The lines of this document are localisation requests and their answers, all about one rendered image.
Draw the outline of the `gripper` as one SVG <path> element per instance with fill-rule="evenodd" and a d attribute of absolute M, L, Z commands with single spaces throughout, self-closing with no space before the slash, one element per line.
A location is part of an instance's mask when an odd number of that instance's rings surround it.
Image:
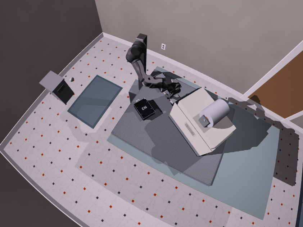
<path fill-rule="evenodd" d="M 177 94 L 181 91 L 181 89 L 179 88 L 178 91 L 175 89 L 167 89 L 169 94 L 165 94 L 165 97 L 170 100 L 169 98 L 171 98 L 173 95 Z"/>

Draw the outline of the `pale grey cylinder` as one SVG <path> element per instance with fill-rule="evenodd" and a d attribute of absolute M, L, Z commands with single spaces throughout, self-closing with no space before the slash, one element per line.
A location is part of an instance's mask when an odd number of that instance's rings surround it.
<path fill-rule="evenodd" d="M 213 127 L 221 119 L 227 116 L 230 112 L 228 104 L 222 100 L 217 99 L 215 102 L 200 111 L 199 116 L 206 116 L 209 120 L 207 127 Z"/>

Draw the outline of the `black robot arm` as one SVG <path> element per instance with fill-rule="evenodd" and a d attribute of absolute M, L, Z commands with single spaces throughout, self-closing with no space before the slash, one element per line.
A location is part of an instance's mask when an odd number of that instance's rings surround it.
<path fill-rule="evenodd" d="M 159 78 L 152 77 L 151 75 L 147 75 L 145 72 L 145 66 L 140 58 L 141 54 L 146 49 L 146 44 L 143 39 L 136 38 L 136 41 L 133 43 L 132 47 L 129 48 L 126 54 L 126 60 L 130 62 L 135 69 L 139 80 L 145 87 L 149 88 L 163 88 L 167 89 L 175 89 L 178 90 L 181 86 L 179 81 L 176 79 L 170 79 L 168 77 Z"/>

